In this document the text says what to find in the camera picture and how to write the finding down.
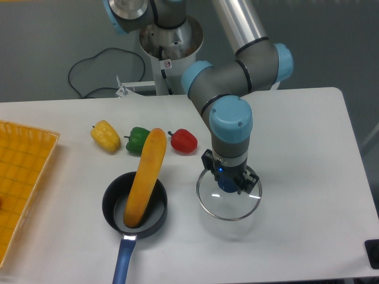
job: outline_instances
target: black object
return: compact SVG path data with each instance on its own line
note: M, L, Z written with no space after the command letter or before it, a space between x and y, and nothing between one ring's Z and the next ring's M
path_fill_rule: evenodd
M379 269L379 240L365 241L368 260L373 269Z
M259 176L246 168L246 160L238 166L222 166L221 161L215 160L209 149L201 156L201 160L205 170L211 171L219 188L225 192L237 192L240 195L245 191L250 194L259 181Z
M93 97L91 97L90 95L91 94L93 94L93 93L95 93L95 92L97 92L97 91L101 91L101 90L114 90L114 91L117 91L119 88L113 88L113 87L101 87L101 88L98 88L98 89L94 89L94 90L92 90L92 91L90 91L88 94L86 94L86 95L82 95L73 85L72 85L72 83L71 83L71 72L72 72L72 69L76 66L76 65L78 65L78 64L80 64L80 63L82 63L82 62L84 62L84 61L87 61L87 60L92 60L92 59L96 59L99 55L101 55L101 54L103 54L103 53L105 53L105 52L107 52L107 51L110 51L110 50L115 50L115 51L122 51L122 52L125 52L125 53L129 53L129 54L132 54L132 55L134 55L134 56L137 56L140 60L141 60L141 62L142 62L142 64L143 64L143 71L142 71L142 75L141 75L141 77L140 77L140 79L138 80L138 82L140 82L142 79L143 79L143 77L144 77L144 74L145 74L145 72L146 72L146 65L145 65L145 63L144 63L144 60L143 60L143 58L142 58L142 56L141 55L139 55L139 54L137 54L137 53L135 53L135 52L133 52L133 51L130 51L130 50L125 50L125 49L119 49L119 48L117 48L117 47L109 47L109 48L107 48L107 49L104 49L104 50L102 50L102 51L100 51L98 54L96 54L96 55L94 55L94 56L92 56L92 57L90 57L90 58L86 58L86 59L82 59L82 60L80 60L80 61L78 61L78 62L76 62L71 68L70 68L70 71L69 71L69 74L68 74L68 82L69 82L69 85L70 85L70 87L80 96L80 98L81 99L88 99L88 98L92 98L93 99Z
M167 193L157 180L149 199L142 222L138 228L124 224L124 211L136 172L125 173L115 179L107 188L102 199L102 212L108 224L123 234L118 251L113 284L125 284L131 253L136 240L146 238L160 229L167 217Z

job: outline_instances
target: orange basket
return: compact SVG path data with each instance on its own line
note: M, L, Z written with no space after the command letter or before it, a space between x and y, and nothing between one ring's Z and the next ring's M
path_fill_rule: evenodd
M59 135L0 120L0 268Z

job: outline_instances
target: black cable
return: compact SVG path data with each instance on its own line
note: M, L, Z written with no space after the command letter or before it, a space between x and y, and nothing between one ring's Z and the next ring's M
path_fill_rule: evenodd
M73 85L72 85L72 83L71 83L71 79L70 79L70 75L71 75L71 71L72 71L72 69L76 66L76 65L78 65L78 64L80 64L80 63L82 63L82 62L84 62L84 61L87 61L87 60L91 60L91 59L95 59L96 57L98 57L99 55L101 55L101 54L103 54L103 53L105 53L106 51L109 51L109 50L118 50L118 51L122 51L122 52L126 52L126 53L131 53L131 54L133 54L133 55L135 55L135 56L137 56L141 61L142 61L142 64L143 64L143 71L142 71L142 75L141 75L141 77L140 77L140 79L138 80L138 82L140 82L142 79L143 79L143 77L144 77L144 74L145 74L145 71L146 71L146 65L145 65L145 62L144 62L144 60L143 60L143 58L142 58L142 56L141 55L139 55L138 53L135 53L135 52L133 52L133 51L130 51L130 50L125 50L125 49L119 49L119 48L117 48L117 47L109 47L109 48L107 48L107 49L104 49L104 50L102 50L102 51L100 51L98 54L96 54L96 55L94 55L94 56L92 56L92 57L90 57L90 58L86 58L86 59L82 59L82 60L80 60L80 61L78 61L78 62L76 62L71 68L70 68L70 71L69 71L69 75L68 75L68 82L69 82L69 85L70 85L70 87L80 96L80 98L81 99L88 99L88 98L91 98L91 99L93 99L93 97L90 97L90 94L92 94L92 93L94 93L94 92L97 92L97 91L100 91L100 90L118 90L119 88L112 88L112 87L101 87L101 88L98 88L98 89L94 89L93 91L90 91L88 94L86 94L86 95L82 95Z

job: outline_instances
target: blue joint cover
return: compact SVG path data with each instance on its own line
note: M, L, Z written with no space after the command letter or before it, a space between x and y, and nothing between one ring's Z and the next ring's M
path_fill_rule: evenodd
M118 24L118 22L114 18L113 14L112 14L112 11L111 11L111 7L109 6L108 0L102 0L102 3L104 4L104 8L105 8L105 10L106 10L106 12L108 14L109 19L112 22L112 25L113 25L114 29L116 30L116 33L119 34L119 35L127 34L127 32L124 31L120 27L120 25Z
M278 75L275 81L277 83L291 76L294 71L294 60L290 50L284 44L277 43L274 46L277 48L279 56Z
M250 105L238 96L223 96L213 104L209 123L220 140L236 144L249 138L253 128L253 112Z
M192 64L190 67L186 69L182 76L182 86L187 95L190 94L190 87L195 81L197 75L200 74L201 71L203 71L207 67L213 67L211 63L208 61L196 61L194 64Z

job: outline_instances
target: small saucepan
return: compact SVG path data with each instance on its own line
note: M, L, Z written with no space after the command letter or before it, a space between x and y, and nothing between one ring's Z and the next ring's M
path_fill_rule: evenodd
M125 204L129 196L136 172L125 173L115 179L105 191L102 212L108 224L123 235L118 251L113 284L125 284L131 253L136 241L146 238L161 228L167 216L167 193L157 180L140 227L124 225Z

